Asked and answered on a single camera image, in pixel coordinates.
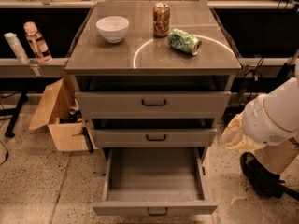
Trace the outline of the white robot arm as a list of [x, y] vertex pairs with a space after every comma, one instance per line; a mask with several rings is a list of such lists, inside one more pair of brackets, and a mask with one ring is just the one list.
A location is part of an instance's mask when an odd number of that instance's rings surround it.
[[299, 74], [268, 94], [246, 104], [225, 128], [221, 141], [228, 149], [256, 150], [289, 141], [299, 130]]

